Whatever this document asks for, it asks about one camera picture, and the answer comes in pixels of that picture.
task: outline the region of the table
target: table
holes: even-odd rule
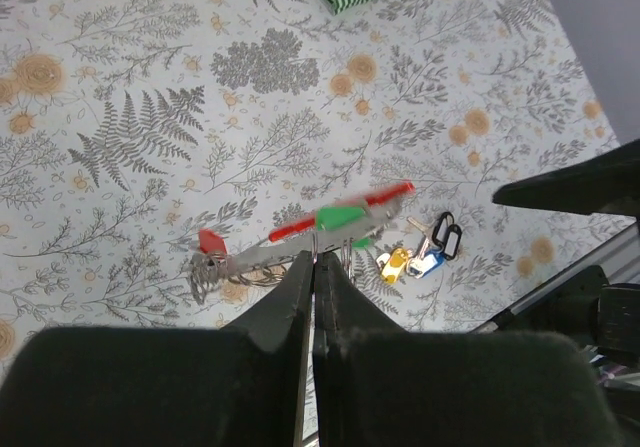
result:
[[[0,4],[5,370],[44,327],[221,327],[268,287],[226,283],[195,305],[199,229],[239,252],[402,179],[417,195],[355,260],[360,289],[412,330],[470,329],[628,224],[491,203],[617,145],[548,0],[376,0],[337,17],[321,0]],[[420,242],[405,217],[444,210],[459,258],[381,282],[377,255]]]

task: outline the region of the toy airplane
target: toy airplane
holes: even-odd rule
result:
[[[402,198],[414,191],[411,182],[402,182],[323,207],[278,227],[266,239],[234,256],[227,253],[222,237],[201,230],[200,251],[191,259],[188,276],[193,297],[202,304],[207,293],[217,290],[221,280],[292,262],[303,250],[311,251],[315,259],[319,253],[343,249],[345,268],[351,271],[351,248],[368,245],[369,237],[383,230],[400,213]]]

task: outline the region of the floral tablecloth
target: floral tablecloth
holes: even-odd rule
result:
[[[491,204],[616,146],[548,0],[0,0],[0,28],[5,369],[46,326],[220,327],[268,289],[195,305],[200,228],[238,252],[402,179],[417,195],[356,273],[409,329],[471,328],[626,224]],[[376,256],[420,241],[404,216],[443,210],[459,258],[380,282]]]

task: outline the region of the red object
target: red object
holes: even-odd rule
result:
[[[337,202],[335,205],[357,204],[362,200],[365,200],[368,205],[386,204],[391,199],[399,195],[411,194],[415,192],[415,190],[416,189],[411,182],[401,182],[399,184],[394,184],[383,189],[374,190],[369,194],[360,195],[358,197]],[[271,231],[271,233],[269,234],[269,240],[271,242],[275,242],[277,240],[284,239],[285,237],[288,237],[290,235],[304,232],[305,230],[313,227],[315,224],[316,216],[314,212],[296,220],[291,224],[284,225]]]
[[[198,232],[198,240],[200,241],[200,250],[208,254],[210,252],[227,253],[227,247],[224,245],[224,239],[216,235],[212,230],[202,229]]]

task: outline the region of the leaf pattern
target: leaf pattern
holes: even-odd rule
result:
[[[224,326],[282,269],[197,306],[201,229],[236,254],[389,183],[415,195],[355,283],[411,330],[471,329],[629,225],[491,203],[618,145],[548,0],[0,0],[0,22],[5,372],[46,327]],[[423,240],[406,217],[445,210],[458,257],[383,282],[376,258]]]

